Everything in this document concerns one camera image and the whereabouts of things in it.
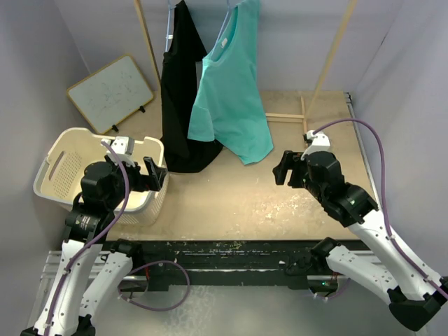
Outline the teal t shirt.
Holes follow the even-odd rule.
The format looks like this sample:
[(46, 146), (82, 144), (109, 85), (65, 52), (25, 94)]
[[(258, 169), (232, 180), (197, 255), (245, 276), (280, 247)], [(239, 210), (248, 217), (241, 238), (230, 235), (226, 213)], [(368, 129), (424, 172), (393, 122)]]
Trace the teal t shirt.
[(214, 53), (202, 60), (188, 138), (219, 141), (244, 165), (263, 160), (273, 141), (257, 84), (259, 1), (233, 9)]

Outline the light blue wire hanger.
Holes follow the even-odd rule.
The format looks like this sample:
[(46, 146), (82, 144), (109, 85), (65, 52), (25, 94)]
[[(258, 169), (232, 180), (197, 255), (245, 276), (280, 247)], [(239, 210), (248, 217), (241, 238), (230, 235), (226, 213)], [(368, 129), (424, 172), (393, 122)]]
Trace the light blue wire hanger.
[(223, 32), (224, 32), (225, 27), (226, 27), (226, 24), (228, 23), (228, 20), (230, 19), (231, 13), (232, 13), (233, 9), (235, 8), (235, 6), (232, 5), (231, 0), (226, 0), (226, 6), (227, 6), (226, 14), (225, 14), (224, 20), (222, 22), (222, 25), (220, 26), (220, 30), (219, 30), (219, 33), (218, 33), (218, 35), (216, 37), (215, 43), (213, 45), (213, 48), (211, 49), (211, 53), (214, 53), (214, 51), (216, 49), (216, 46), (218, 45), (218, 42), (219, 42), (221, 36), (223, 35)]

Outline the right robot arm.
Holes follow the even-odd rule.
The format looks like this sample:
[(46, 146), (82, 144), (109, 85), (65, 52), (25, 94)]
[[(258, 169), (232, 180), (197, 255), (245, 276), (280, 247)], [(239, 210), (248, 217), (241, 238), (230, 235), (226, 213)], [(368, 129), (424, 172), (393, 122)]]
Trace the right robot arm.
[(334, 154), (287, 150), (273, 174), (279, 186), (307, 190), (329, 217), (355, 234), (381, 262), (368, 262), (327, 237), (311, 251), (316, 272), (332, 270), (348, 276), (384, 301), (395, 319), (412, 331), (422, 329), (447, 302), (447, 278), (386, 226), (383, 212), (363, 188), (344, 180)]

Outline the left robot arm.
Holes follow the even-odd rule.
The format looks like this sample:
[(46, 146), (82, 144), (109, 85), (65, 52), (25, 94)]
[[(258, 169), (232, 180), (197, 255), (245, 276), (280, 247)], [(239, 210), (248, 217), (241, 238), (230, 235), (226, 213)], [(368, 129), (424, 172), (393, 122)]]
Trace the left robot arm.
[(81, 191), (65, 220), (62, 254), (54, 284), (35, 324), (22, 335), (94, 335), (95, 320), (118, 291), (127, 274), (144, 267), (140, 243), (121, 239), (112, 245), (104, 266), (93, 281), (92, 268), (102, 252), (107, 232), (117, 223), (117, 206), (126, 207), (130, 193), (160, 191), (167, 168), (151, 157), (128, 167), (111, 159), (88, 165)]

